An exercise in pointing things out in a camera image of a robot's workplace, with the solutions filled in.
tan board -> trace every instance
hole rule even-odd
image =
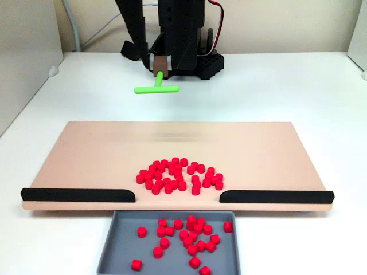
[[[136,183],[139,170],[173,157],[215,167],[224,175],[224,189],[202,188],[198,196],[190,188],[153,195]],[[28,210],[324,211],[332,206],[219,202],[226,190],[325,191],[291,123],[70,121],[31,187],[125,188],[136,202],[23,201]]]

pile of red pieces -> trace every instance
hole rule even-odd
[[[136,176],[136,182],[139,184],[145,183],[145,188],[147,190],[151,190],[154,195],[158,195],[163,188],[166,194],[171,194],[176,189],[179,191],[185,191],[187,189],[187,184],[184,176],[182,175],[184,167],[187,167],[187,174],[192,176],[191,193],[193,195],[200,194],[201,186],[204,188],[214,186],[216,190],[223,189],[223,174],[215,174],[216,170],[214,167],[209,167],[205,173],[204,164],[191,162],[191,165],[188,165],[188,159],[186,158],[172,158],[172,161],[170,162],[166,159],[162,159],[161,161],[156,160],[152,165],[149,165],[148,170],[140,170],[139,175]],[[170,176],[174,177],[174,179],[163,177],[166,170]],[[202,182],[198,175],[194,175],[195,172],[205,174]]]
[[[167,236],[173,237],[176,230],[179,231],[179,239],[182,241],[183,246],[187,249],[188,254],[190,254],[192,259],[189,261],[189,265],[193,269],[197,269],[201,265],[201,260],[197,256],[198,252],[203,252],[204,250],[213,253],[217,249],[217,245],[220,244],[220,237],[218,234],[212,235],[213,228],[210,224],[206,223],[204,218],[196,219],[195,216],[188,216],[186,221],[186,230],[183,229],[184,223],[180,219],[174,221],[174,226],[168,226],[166,219],[160,219],[158,221],[157,236],[161,238],[159,246],[153,249],[153,257],[160,259],[163,257],[163,251],[168,249],[170,246],[170,241],[166,238]],[[232,223],[224,222],[223,230],[226,233],[231,233],[233,231]],[[199,235],[204,233],[210,236],[209,242],[204,242],[198,239]],[[147,230],[145,227],[138,228],[138,237],[144,238],[147,235]],[[133,260],[131,264],[131,269],[135,271],[140,271],[142,269],[142,261]],[[211,275],[212,271],[207,266],[203,266],[199,270],[199,275]]]

gray tray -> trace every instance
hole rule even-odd
[[[163,257],[155,259],[153,248],[159,246],[157,236],[158,220],[166,218],[169,226],[173,226],[175,219],[183,220],[186,229],[186,219],[189,215],[203,217],[213,226],[213,234],[218,234],[221,243],[215,252],[207,250],[198,252],[201,260],[198,269],[189,266],[191,256],[188,255],[183,243],[179,239],[179,231],[175,231],[170,240],[170,247],[163,251]],[[223,222],[232,222],[233,232],[223,231]],[[144,226],[147,237],[138,238],[136,230]],[[210,237],[204,234],[198,236],[208,242]],[[143,268],[140,272],[131,270],[131,262],[141,260]],[[235,216],[231,211],[115,211],[110,230],[98,265],[98,275],[190,275],[199,274],[203,266],[208,266],[212,274],[239,275],[240,264],[237,250]]]

green t-shaped tool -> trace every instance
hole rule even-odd
[[[140,93],[177,93],[179,86],[162,86],[163,72],[157,73],[155,85],[153,87],[136,87],[134,92]]]

white tabletop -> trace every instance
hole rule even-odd
[[[293,122],[333,209],[235,213],[242,274],[363,273],[367,81],[345,53],[226,55],[210,81],[173,77],[181,91],[164,95],[135,95],[153,76],[117,53],[68,53],[59,68],[0,138],[0,274],[96,274],[112,212],[21,207],[69,120]]]

